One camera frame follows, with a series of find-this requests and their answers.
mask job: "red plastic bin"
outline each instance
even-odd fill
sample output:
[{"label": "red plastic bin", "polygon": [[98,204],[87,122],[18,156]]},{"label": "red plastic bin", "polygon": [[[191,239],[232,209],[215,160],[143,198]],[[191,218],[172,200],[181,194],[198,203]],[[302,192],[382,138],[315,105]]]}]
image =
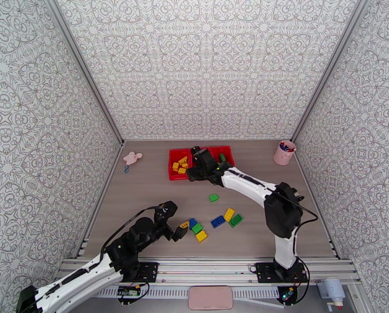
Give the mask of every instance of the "red plastic bin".
[{"label": "red plastic bin", "polygon": [[168,155],[168,178],[170,181],[175,180],[187,180],[187,174],[178,174],[173,171],[173,163],[178,162],[180,159],[183,159],[187,156],[187,163],[189,167],[192,166],[192,155],[190,149],[171,149]]},{"label": "red plastic bin", "polygon": [[[224,154],[225,159],[227,162],[235,166],[234,158],[232,157],[232,151],[230,149],[230,146],[219,146],[219,147],[207,147],[206,149],[209,150],[212,157],[217,160],[218,162],[221,162],[219,155],[221,153]],[[180,159],[187,156],[187,163],[189,164],[189,167],[192,167],[193,161],[192,161],[192,155],[190,153],[190,149],[171,149],[169,151],[168,156],[168,178],[170,181],[175,180],[186,180],[188,179],[187,174],[178,174],[177,172],[173,171],[173,163],[179,161]]]}]

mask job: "patterned wallpaper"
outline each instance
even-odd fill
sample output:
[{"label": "patterned wallpaper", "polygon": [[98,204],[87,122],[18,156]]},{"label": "patterned wallpaper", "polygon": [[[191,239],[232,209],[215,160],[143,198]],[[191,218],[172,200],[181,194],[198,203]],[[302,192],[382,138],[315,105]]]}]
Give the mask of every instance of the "patterned wallpaper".
[{"label": "patterned wallpaper", "polygon": [[42,0],[0,0],[0,312],[74,256],[119,143]]},{"label": "patterned wallpaper", "polygon": [[126,139],[290,137],[356,0],[58,0]]},{"label": "patterned wallpaper", "polygon": [[373,0],[298,138],[340,253],[389,313],[389,0]]}]

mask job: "wooden floor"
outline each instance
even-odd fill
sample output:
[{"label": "wooden floor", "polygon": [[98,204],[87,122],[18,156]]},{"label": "wooden floor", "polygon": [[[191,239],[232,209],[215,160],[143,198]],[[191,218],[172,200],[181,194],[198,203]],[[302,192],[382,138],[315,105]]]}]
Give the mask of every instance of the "wooden floor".
[{"label": "wooden floor", "polygon": [[[178,242],[164,237],[142,252],[142,256],[163,257],[270,257],[275,253],[274,235],[265,224],[264,210],[249,198],[207,181],[169,181],[169,149],[193,146],[231,146],[236,167],[269,183],[286,182],[295,187],[305,200],[301,204],[311,210],[315,207],[295,160],[286,166],[274,163],[272,157],[277,141],[129,141],[122,157],[129,151],[142,152],[143,158],[124,173],[122,159],[116,166],[84,254],[96,256],[105,240],[124,222],[143,208],[168,200],[178,210],[169,225],[174,229],[180,223],[195,218],[208,234],[198,243],[194,234]],[[217,193],[219,200],[210,203],[208,196]],[[244,220],[235,228],[224,224],[216,229],[210,221],[232,207]],[[153,216],[148,211],[144,216]],[[311,218],[304,213],[302,220]],[[328,238],[320,221],[303,226],[299,232],[297,251],[300,256],[333,256]]]}]

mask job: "pink mouse toy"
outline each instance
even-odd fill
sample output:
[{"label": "pink mouse toy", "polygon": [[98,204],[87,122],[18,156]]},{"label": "pink mouse toy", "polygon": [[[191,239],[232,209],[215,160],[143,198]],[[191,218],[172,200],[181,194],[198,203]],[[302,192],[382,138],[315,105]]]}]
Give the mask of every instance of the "pink mouse toy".
[{"label": "pink mouse toy", "polygon": [[135,154],[135,152],[133,152],[133,151],[129,152],[126,156],[124,156],[124,158],[122,159],[125,161],[124,172],[128,173],[129,166],[131,164],[134,164],[140,158],[142,158],[142,153]]}]

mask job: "yellow lego brick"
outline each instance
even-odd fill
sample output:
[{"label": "yellow lego brick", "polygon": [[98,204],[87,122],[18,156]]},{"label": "yellow lego brick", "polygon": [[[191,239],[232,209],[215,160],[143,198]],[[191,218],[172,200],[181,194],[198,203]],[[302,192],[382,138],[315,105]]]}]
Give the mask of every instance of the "yellow lego brick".
[{"label": "yellow lego brick", "polygon": [[180,226],[179,226],[179,227],[181,227],[181,228],[183,228],[183,229],[185,229],[185,228],[189,227],[189,221],[187,221],[187,222],[184,222],[183,224],[180,224]]},{"label": "yellow lego brick", "polygon": [[235,210],[233,210],[232,208],[228,207],[228,209],[226,210],[226,213],[224,215],[225,221],[229,222],[230,219],[232,218],[232,216],[234,216],[234,214],[235,214]]},{"label": "yellow lego brick", "polygon": [[183,165],[184,163],[187,163],[187,156],[185,156],[184,158],[182,158],[178,161],[178,164],[180,164],[180,165]]},{"label": "yellow lego brick", "polygon": [[177,162],[174,162],[174,163],[173,163],[173,171],[174,171],[174,172],[177,172],[177,171],[178,171],[178,163],[177,163]]},{"label": "yellow lego brick", "polygon": [[196,235],[196,239],[198,240],[198,242],[202,242],[204,241],[206,238],[207,238],[207,233],[205,231],[201,231],[201,232],[198,232],[197,235]]}]

